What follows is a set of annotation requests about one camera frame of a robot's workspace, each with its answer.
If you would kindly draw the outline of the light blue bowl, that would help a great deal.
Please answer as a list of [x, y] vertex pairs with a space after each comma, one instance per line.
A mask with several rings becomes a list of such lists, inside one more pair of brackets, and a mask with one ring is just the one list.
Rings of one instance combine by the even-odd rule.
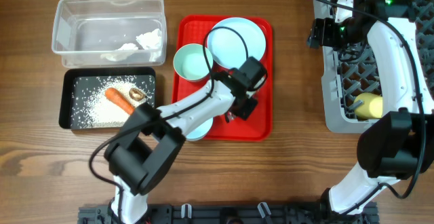
[[187, 141], [199, 141], [201, 140], [211, 129], [213, 125], [214, 119], [211, 118], [207, 120], [206, 122], [203, 122], [200, 126], [195, 128], [192, 132], [187, 134], [186, 140]]

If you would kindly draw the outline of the white paper napkin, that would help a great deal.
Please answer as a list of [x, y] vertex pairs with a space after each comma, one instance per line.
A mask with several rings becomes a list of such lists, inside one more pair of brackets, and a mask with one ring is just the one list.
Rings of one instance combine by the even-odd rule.
[[157, 62], [161, 56], [159, 48], [162, 45], [162, 32], [160, 29], [155, 29], [151, 32], [141, 34], [136, 37], [135, 43], [124, 43], [117, 51], [123, 51], [123, 53], [105, 53], [100, 55], [100, 59], [106, 59], [111, 62], [120, 62], [128, 59], [134, 54], [134, 51], [139, 50], [141, 47], [143, 50], [154, 50], [149, 56], [149, 62]]

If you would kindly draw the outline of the red candy wrapper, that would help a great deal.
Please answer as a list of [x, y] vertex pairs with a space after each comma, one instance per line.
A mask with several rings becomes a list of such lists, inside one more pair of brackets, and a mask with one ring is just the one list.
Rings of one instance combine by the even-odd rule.
[[236, 118], [235, 115], [233, 115], [231, 112], [226, 112], [224, 114], [224, 119], [226, 123], [230, 123], [231, 121], [233, 121]]

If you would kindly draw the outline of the light blue plate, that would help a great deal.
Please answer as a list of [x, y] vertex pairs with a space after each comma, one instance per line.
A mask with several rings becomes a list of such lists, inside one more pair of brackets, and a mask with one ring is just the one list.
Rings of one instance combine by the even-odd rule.
[[260, 61], [267, 43], [261, 28], [245, 18], [226, 18], [208, 35], [207, 48], [214, 61], [226, 69], [239, 68], [248, 57]]

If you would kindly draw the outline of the orange carrot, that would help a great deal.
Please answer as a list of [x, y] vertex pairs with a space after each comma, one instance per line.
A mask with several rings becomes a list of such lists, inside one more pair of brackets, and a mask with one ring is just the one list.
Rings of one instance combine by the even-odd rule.
[[106, 98], [111, 101], [113, 104], [117, 105], [123, 111], [125, 111], [128, 115], [131, 115], [135, 108], [134, 106], [115, 88], [108, 88], [104, 95]]

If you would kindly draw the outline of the brown food scrap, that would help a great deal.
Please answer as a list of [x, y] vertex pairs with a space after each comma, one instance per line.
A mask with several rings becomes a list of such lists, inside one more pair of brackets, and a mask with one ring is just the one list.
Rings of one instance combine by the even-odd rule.
[[146, 94], [144, 92], [142, 92], [141, 90], [139, 90], [138, 88], [131, 88], [129, 90], [129, 96], [131, 99], [133, 99], [135, 101], [141, 101], [141, 100], [144, 100], [146, 98]]

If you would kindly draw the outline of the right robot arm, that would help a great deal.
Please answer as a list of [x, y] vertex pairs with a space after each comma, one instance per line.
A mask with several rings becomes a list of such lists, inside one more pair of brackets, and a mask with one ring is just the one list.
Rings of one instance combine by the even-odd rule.
[[310, 48], [344, 50], [366, 42], [374, 53], [382, 90], [382, 115], [359, 137], [357, 163], [324, 197], [332, 217], [359, 215], [370, 200], [399, 181], [409, 182], [407, 198], [419, 176], [433, 163], [433, 98], [416, 46], [412, 0], [330, 0], [343, 18], [318, 18], [308, 37]]

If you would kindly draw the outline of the yellow plastic cup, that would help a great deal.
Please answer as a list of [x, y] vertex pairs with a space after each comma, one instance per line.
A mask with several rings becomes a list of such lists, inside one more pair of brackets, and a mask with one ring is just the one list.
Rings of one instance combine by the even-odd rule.
[[361, 93], [355, 98], [356, 116], [363, 119], [380, 119], [383, 112], [382, 96], [372, 93]]

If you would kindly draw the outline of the green bowl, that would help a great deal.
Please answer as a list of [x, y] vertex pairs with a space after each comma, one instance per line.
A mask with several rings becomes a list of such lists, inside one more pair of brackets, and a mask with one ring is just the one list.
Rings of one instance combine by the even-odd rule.
[[200, 81], [210, 74], [213, 67], [211, 52], [203, 45], [192, 43], [182, 46], [174, 56], [175, 72], [187, 81]]

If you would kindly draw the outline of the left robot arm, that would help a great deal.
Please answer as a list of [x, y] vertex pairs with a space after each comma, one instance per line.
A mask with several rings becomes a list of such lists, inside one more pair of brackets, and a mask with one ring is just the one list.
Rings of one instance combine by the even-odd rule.
[[119, 223], [137, 223], [147, 212], [148, 194], [168, 173], [186, 136], [214, 117], [232, 113], [247, 119], [257, 105], [254, 93], [267, 75], [233, 69], [213, 74], [198, 91], [170, 105], [140, 105], [107, 140], [104, 158], [118, 195]]

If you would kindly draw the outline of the white rice pile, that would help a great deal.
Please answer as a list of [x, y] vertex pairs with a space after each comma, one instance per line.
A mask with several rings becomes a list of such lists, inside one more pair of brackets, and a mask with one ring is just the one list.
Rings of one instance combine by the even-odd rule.
[[[68, 116], [72, 130], [116, 128], [125, 123], [129, 115], [106, 98], [104, 93], [108, 88], [118, 90], [134, 107], [144, 102], [155, 105], [156, 79], [153, 75], [76, 77]], [[141, 101], [131, 99], [131, 88], [138, 88], [146, 98]]]

